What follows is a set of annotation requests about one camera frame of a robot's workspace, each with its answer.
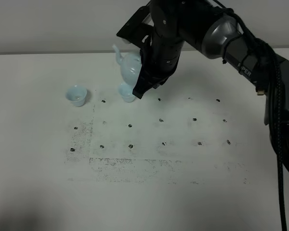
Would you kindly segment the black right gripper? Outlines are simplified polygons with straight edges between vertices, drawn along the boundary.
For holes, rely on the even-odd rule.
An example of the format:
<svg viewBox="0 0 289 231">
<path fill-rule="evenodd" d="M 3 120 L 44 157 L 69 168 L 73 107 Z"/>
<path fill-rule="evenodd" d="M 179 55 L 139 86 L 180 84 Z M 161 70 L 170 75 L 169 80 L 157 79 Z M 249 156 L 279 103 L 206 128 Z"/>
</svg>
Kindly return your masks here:
<svg viewBox="0 0 289 231">
<path fill-rule="evenodd" d="M 167 38 L 153 33 L 142 49 L 142 68 L 133 95 L 142 99 L 151 88 L 163 85 L 174 74 L 183 46 L 180 37 Z"/>
</svg>

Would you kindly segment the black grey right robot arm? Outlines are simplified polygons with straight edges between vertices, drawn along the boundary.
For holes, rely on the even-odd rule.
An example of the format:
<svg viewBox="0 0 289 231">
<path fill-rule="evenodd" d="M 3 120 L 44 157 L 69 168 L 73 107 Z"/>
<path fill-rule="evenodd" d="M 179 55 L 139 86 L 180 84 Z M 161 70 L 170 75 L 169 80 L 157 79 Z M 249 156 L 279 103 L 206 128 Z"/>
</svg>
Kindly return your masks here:
<svg viewBox="0 0 289 231">
<path fill-rule="evenodd" d="M 157 88 L 175 72 L 188 43 L 208 59 L 222 59 L 266 97 L 264 122 L 289 172 L 289 60 L 255 37 L 230 8 L 206 0 L 152 0 L 153 30 L 141 48 L 142 69 L 133 94 Z"/>
</svg>

